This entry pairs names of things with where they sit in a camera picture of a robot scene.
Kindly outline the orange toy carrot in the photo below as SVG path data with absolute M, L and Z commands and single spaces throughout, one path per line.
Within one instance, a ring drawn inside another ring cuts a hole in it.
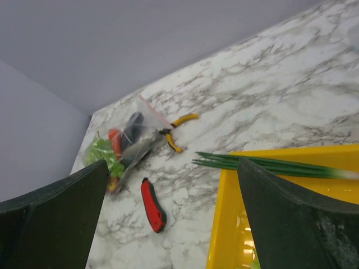
M 122 132 L 119 129 L 114 128 L 108 131 L 108 138 L 111 141 L 112 150 L 118 160 L 121 158 L 121 137 Z

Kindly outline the purple toy eggplant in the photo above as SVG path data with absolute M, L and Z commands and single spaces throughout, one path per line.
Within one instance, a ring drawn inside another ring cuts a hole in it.
M 143 130 L 144 116 L 141 112 L 135 112 L 126 123 L 121 137 L 121 150 L 124 151 L 139 139 Z

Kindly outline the grey toy fish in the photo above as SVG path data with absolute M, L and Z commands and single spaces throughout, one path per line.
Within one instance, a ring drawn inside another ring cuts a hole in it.
M 163 136 L 156 129 L 151 133 L 145 133 L 145 136 L 126 148 L 121 153 L 121 164 L 124 169 L 127 170 L 136 165 L 162 138 Z

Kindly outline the green toy grapes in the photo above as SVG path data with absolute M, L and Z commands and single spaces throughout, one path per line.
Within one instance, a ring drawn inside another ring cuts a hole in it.
M 98 160 L 104 160 L 107 163 L 109 174 L 112 178 L 120 178 L 123 175 L 124 166 L 121 164 L 121 159 L 118 160 L 114 154 L 110 139 L 101 136 L 99 132 L 97 132 L 93 141 L 85 150 L 82 161 L 84 165 L 90 165 Z

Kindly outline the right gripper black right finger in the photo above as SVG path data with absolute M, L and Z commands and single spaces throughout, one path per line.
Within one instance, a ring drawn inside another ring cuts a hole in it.
M 358 205 L 314 192 L 248 159 L 237 169 L 261 268 L 358 268 Z

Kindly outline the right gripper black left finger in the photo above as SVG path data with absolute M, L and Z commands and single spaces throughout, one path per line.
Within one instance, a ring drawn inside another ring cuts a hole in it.
M 85 268 L 107 181 L 100 160 L 1 202 L 1 268 Z

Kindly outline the clear zip top bag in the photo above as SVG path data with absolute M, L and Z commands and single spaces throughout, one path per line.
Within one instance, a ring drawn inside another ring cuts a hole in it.
M 104 160 L 108 167 L 108 193 L 118 192 L 130 170 L 157 144 L 171 124 L 142 96 L 121 108 L 115 119 L 99 128 L 82 157 L 88 166 Z

